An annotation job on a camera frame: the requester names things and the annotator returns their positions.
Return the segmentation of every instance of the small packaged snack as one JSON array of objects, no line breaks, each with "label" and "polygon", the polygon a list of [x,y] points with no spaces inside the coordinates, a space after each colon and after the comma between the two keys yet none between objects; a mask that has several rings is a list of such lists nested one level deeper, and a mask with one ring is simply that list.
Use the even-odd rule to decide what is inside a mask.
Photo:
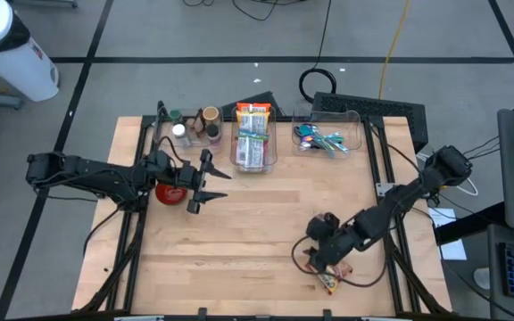
[{"label": "small packaged snack", "polygon": [[236,162],[246,169],[259,169],[265,160],[265,146],[269,136],[239,130]]},{"label": "small packaged snack", "polygon": [[247,130],[256,134],[267,134],[269,112],[237,111],[236,114],[239,129]]},{"label": "small packaged snack", "polygon": [[268,112],[270,103],[237,103],[238,111]]},{"label": "small packaged snack", "polygon": [[[317,270],[315,270],[314,267],[310,266],[309,264],[307,264],[306,267],[312,272],[317,272]],[[332,293],[336,291],[340,280],[344,279],[352,273],[352,267],[348,263],[340,261],[334,266],[327,266],[327,272],[337,277],[329,276],[326,274],[318,274],[317,277],[325,286],[327,293],[332,295]]]}]

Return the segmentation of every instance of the white paper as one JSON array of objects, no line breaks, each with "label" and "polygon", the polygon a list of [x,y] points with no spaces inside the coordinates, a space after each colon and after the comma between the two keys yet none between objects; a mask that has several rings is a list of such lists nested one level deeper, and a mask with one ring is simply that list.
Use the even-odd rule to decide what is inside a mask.
[{"label": "white paper", "polygon": [[[455,220],[455,212],[452,209],[428,209],[429,216],[434,220],[434,226],[440,227],[442,225],[452,223]],[[444,259],[450,260],[467,260],[468,257],[465,254],[465,248],[463,247],[463,241],[461,239],[447,243],[442,245],[442,253],[444,254]]]}]

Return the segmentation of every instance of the white bottle cap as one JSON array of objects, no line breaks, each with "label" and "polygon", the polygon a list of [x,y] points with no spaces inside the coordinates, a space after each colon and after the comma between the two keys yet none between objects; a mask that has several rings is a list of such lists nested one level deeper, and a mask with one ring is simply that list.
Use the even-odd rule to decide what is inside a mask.
[{"label": "white bottle cap", "polygon": [[174,134],[175,136],[182,136],[186,133],[186,127],[184,127],[184,125],[182,125],[182,124],[176,124],[171,129],[171,133]]}]

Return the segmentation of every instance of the clear plastic bin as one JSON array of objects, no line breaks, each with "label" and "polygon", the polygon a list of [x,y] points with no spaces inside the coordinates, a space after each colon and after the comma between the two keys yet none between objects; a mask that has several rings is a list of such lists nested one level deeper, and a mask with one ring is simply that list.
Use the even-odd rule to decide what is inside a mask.
[{"label": "clear plastic bin", "polygon": [[264,145],[264,157],[261,166],[245,166],[237,163],[237,142],[239,139],[239,123],[237,123],[236,109],[231,112],[231,151],[229,160],[241,173],[261,173],[267,174],[273,170],[273,165],[277,162],[277,130],[275,109],[269,109],[269,121],[267,125],[267,135],[269,140]]},{"label": "clear plastic bin", "polygon": [[[324,157],[331,159],[347,159],[354,150],[361,147],[361,117],[356,111],[328,112],[311,111],[310,109],[294,109],[293,111],[293,153],[297,156]],[[317,137],[309,144],[317,148],[306,148],[307,144],[302,144],[302,137],[297,134],[301,125],[313,126],[315,133],[312,137]],[[338,144],[325,139],[326,136],[337,136]]]},{"label": "clear plastic bin", "polygon": [[[216,107],[219,111],[219,117],[217,120],[214,121],[216,125],[218,125],[221,134],[223,134],[223,111],[220,107]],[[179,110],[182,113],[182,121],[180,123],[184,124],[186,126],[186,135],[187,135],[187,143],[178,140],[173,134],[172,134],[172,119],[169,117],[164,118],[162,123],[162,130],[160,130],[160,133],[156,135],[156,139],[154,141],[158,141],[159,139],[162,139],[162,137],[167,136],[171,142],[174,144],[174,147],[176,148],[176,152],[179,155],[186,156],[187,159],[190,159],[189,156],[193,156],[194,158],[199,157],[200,153],[204,148],[209,148],[213,154],[217,154],[221,151],[221,144],[211,144],[210,139],[207,135],[207,133],[203,133],[202,135],[196,134],[194,130],[189,130],[187,128],[186,122],[188,119],[194,119],[197,113],[199,112],[198,109],[183,109]],[[161,148],[168,151],[169,149],[165,147],[169,147],[170,142],[167,139],[164,139],[161,142]]]}]

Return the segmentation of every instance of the wooden table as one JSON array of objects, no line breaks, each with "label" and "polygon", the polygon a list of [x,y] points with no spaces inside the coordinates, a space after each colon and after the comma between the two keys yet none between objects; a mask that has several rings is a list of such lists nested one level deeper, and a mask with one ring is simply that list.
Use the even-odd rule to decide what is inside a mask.
[{"label": "wooden table", "polygon": [[[132,165],[141,118],[119,118],[109,162]],[[405,118],[386,118],[388,143],[415,160]],[[381,177],[384,166],[375,138]],[[229,197],[208,202],[199,215],[152,196],[139,262],[132,313],[196,315],[206,307],[211,315],[393,316],[390,283],[385,277],[368,289],[341,284],[328,295],[315,276],[301,273],[290,259],[291,247],[304,236],[309,219],[331,211],[341,220],[376,204],[365,137],[347,160],[297,157],[292,152],[291,124],[277,124],[278,161],[268,175],[237,173],[229,160],[229,132],[224,130],[216,168],[233,177],[208,177],[206,189]],[[197,166],[199,151],[178,151]],[[415,169],[390,150],[398,183],[417,176]],[[427,211],[424,201],[415,207]],[[94,225],[114,210],[108,200],[96,206]],[[112,270],[122,215],[100,229],[88,244],[73,308],[80,308]],[[440,304],[451,309],[434,232],[429,218],[410,212],[404,225],[416,274]],[[311,243],[303,244],[302,249]],[[299,251],[298,260],[306,262]],[[349,279],[368,283],[384,264],[382,243],[364,252],[353,251]],[[403,306],[409,310],[405,278],[398,268]],[[120,280],[121,307],[127,277]]]}]

